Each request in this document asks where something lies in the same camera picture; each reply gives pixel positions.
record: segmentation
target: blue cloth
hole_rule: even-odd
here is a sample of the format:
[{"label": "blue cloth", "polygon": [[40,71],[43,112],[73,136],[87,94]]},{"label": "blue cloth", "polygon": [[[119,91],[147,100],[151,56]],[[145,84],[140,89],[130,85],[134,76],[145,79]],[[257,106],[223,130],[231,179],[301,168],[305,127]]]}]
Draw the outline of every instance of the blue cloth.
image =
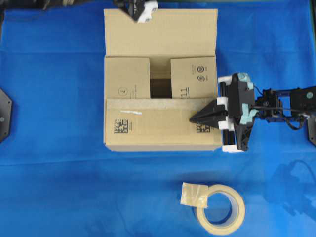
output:
[{"label": "blue cloth", "polygon": [[[180,205],[182,182],[242,195],[245,220],[233,237],[314,236],[316,148],[306,128],[258,120],[249,151],[236,155],[104,147],[106,7],[6,12],[0,87],[14,104],[0,144],[0,236],[209,236]],[[316,85],[308,0],[160,7],[219,9],[219,76],[248,72],[259,88]]]}]

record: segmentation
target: printed label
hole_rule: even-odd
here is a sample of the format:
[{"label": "printed label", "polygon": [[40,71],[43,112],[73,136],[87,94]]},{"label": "printed label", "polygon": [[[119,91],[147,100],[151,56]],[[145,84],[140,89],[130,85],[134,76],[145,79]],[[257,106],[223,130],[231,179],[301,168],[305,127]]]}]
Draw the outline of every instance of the printed label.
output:
[{"label": "printed label", "polygon": [[128,119],[114,120],[114,133],[128,133]]},{"label": "printed label", "polygon": [[202,124],[196,124],[197,125],[197,133],[207,133],[211,132],[214,128],[207,126],[207,125],[202,125]]},{"label": "printed label", "polygon": [[180,89],[181,98],[190,98],[190,90],[188,87]]}]

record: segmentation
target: teal tape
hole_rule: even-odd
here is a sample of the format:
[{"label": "teal tape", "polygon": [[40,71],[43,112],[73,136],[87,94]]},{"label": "teal tape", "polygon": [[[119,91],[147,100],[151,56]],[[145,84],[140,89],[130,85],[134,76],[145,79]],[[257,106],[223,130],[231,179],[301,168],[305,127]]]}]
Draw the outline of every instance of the teal tape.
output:
[{"label": "teal tape", "polygon": [[242,104],[242,116],[240,119],[240,124],[246,125],[249,122],[252,122],[253,117],[258,113],[258,110],[250,110],[248,104]]}]

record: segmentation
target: masking tape roll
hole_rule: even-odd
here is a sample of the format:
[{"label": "masking tape roll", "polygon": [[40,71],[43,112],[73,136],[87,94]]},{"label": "masking tape roll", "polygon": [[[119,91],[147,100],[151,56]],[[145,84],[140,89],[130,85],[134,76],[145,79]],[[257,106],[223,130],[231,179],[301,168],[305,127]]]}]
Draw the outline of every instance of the masking tape roll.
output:
[{"label": "masking tape roll", "polygon": [[237,193],[231,187],[225,185],[217,184],[209,186],[204,195],[209,198],[213,194],[217,193],[225,195],[232,205],[232,213],[226,222],[219,225],[211,224],[206,218],[204,208],[202,207],[196,207],[195,213],[197,220],[210,234],[225,236],[236,231],[243,223],[245,217],[245,205],[239,193]]}]

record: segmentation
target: open cardboard box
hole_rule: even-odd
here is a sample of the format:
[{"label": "open cardboard box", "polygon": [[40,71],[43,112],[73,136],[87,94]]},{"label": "open cardboard box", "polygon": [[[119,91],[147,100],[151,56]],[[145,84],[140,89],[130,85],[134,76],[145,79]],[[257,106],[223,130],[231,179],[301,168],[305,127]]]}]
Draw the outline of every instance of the open cardboard box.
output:
[{"label": "open cardboard box", "polygon": [[105,9],[104,143],[113,151],[214,150],[220,130],[189,122],[217,97],[216,9],[159,9],[136,24]]}]

